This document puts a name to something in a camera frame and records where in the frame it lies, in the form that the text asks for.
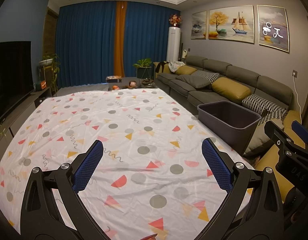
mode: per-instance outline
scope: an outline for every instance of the gray plastic bin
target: gray plastic bin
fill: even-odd
[[[202,104],[197,109],[198,120],[242,156],[261,116],[229,101]]]

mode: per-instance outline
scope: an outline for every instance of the metal screw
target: metal screw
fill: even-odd
[[[63,163],[63,164],[60,166],[60,168],[61,168],[62,170],[66,170],[66,169],[68,169],[68,167],[69,167],[69,163]]]
[[[244,168],[244,164],[243,164],[243,163],[236,163],[235,166],[236,166],[238,169]]]
[[[33,168],[33,169],[32,169],[32,172],[33,172],[33,173],[38,173],[38,172],[39,172],[39,168],[38,168],[38,167]]]
[[[273,170],[272,170],[270,167],[267,167],[267,168],[265,169],[265,171],[266,171],[267,173],[272,173],[272,172],[273,172]]]

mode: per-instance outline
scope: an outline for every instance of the orange curtain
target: orange curtain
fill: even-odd
[[[123,48],[127,1],[116,1],[116,25],[114,38],[114,75],[124,77]]]

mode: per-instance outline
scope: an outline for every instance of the wall outlet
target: wall outlet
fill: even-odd
[[[293,76],[293,73],[295,73],[294,77],[298,77],[298,72],[296,70],[292,71],[292,76]]]

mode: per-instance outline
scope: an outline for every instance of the television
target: television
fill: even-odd
[[[33,88],[31,42],[0,42],[0,122]]]

